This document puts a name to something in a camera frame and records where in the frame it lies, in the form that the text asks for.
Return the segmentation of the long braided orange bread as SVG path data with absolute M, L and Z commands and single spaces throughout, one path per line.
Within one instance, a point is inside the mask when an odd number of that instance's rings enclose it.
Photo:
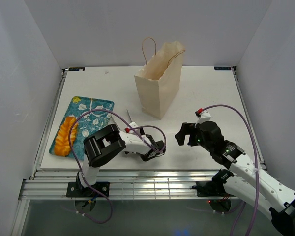
M 72 127 L 72 124 L 75 122 L 75 120 L 75 117 L 66 117 L 61 126 L 59 127 L 57 136 L 55 138 L 54 147 L 54 153 L 56 156 L 66 157 L 71 152 L 69 144 L 73 144 L 73 142 L 76 139 L 78 123 L 74 124 L 71 130 L 70 138 L 68 137 L 69 130 Z

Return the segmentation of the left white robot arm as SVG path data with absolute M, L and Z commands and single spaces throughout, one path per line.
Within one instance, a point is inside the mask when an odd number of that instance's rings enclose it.
M 135 122 L 130 126 L 121 131 L 115 124 L 110 124 L 84 139 L 84 160 L 76 177 L 77 190 L 83 196 L 90 196 L 94 192 L 100 167 L 118 154 L 132 153 L 145 162 L 165 154 L 163 140 L 155 141 L 144 132 L 143 126 Z

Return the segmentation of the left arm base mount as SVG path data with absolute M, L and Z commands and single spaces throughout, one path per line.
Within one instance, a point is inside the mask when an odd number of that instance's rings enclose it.
M 110 183 L 109 182 L 97 182 L 92 186 L 101 194 L 106 197 L 109 196 Z M 69 182 L 66 191 L 66 197 L 69 198 L 92 198 L 92 197 L 102 197 L 96 191 L 93 191 L 89 187 L 81 187 L 77 182 Z

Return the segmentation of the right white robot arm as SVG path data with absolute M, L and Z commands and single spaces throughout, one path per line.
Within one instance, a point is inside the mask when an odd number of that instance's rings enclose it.
M 251 158 L 237 144 L 224 139 L 220 128 L 213 121 L 183 123 L 175 139 L 182 146 L 189 136 L 188 145 L 201 146 L 211 157 L 224 166 L 233 176 L 239 176 L 252 188 L 237 190 L 244 201 L 252 200 L 258 209 L 264 208 L 261 198 L 269 204 L 266 212 L 271 216 L 273 226 L 284 236 L 295 236 L 295 191 L 284 186 L 263 169 L 257 169 Z

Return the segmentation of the teal patterned tray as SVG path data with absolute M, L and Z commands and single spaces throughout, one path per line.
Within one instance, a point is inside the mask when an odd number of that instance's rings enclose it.
M 72 144 L 78 160 L 83 160 L 84 139 L 90 134 L 102 129 L 109 123 L 111 114 L 104 112 L 104 110 L 112 111 L 114 105 L 113 101 L 95 98 L 74 96 L 71 99 L 59 127 L 66 117 L 75 117 L 76 119 L 78 117 L 82 117 L 77 122 L 78 126 L 76 139 Z M 54 147 L 57 132 L 49 149 L 49 153 L 54 156 L 56 156 L 54 153 Z M 66 157 L 74 158 L 72 152 L 70 152 Z

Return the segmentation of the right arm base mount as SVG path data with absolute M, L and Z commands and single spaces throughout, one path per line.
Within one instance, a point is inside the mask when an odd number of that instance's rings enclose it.
M 229 170 L 220 169 L 210 181 L 196 181 L 191 189 L 196 190 L 197 196 L 213 196 L 222 197 L 222 199 L 228 199 L 231 195 L 226 192 L 226 184 L 233 186 L 237 176 Z

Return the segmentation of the brown paper bag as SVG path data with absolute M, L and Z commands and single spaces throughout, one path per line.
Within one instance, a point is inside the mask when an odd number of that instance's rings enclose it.
M 162 119 L 180 87 L 183 53 L 179 42 L 165 42 L 134 75 L 144 113 Z

